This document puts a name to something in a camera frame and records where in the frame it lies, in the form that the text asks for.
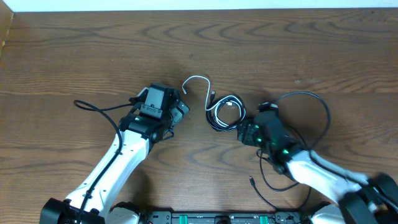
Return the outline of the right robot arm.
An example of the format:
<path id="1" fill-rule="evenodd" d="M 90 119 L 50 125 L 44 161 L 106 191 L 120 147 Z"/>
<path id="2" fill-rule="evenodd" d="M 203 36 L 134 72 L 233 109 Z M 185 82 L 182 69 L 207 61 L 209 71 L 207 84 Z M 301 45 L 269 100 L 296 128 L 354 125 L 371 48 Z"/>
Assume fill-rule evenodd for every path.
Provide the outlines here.
<path id="1" fill-rule="evenodd" d="M 236 130 L 244 145 L 267 154 L 277 173 L 333 201 L 313 212 L 310 223 L 397 223 L 397 183 L 392 177 L 371 177 L 322 158 L 288 132 L 277 105 L 261 104 L 258 115 L 240 121 Z"/>

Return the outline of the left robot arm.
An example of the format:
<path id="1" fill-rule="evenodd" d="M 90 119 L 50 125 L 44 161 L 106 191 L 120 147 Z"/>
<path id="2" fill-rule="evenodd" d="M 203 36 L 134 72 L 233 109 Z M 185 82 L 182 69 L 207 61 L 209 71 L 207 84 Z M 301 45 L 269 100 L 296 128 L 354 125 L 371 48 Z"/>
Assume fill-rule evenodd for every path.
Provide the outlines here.
<path id="1" fill-rule="evenodd" d="M 65 200 L 50 198 L 40 223 L 139 223 L 139 212 L 113 207 L 133 170 L 154 144 L 174 136 L 188 113 L 177 89 L 153 83 L 130 100 L 130 112 L 114 124 L 115 139 L 91 174 Z"/>

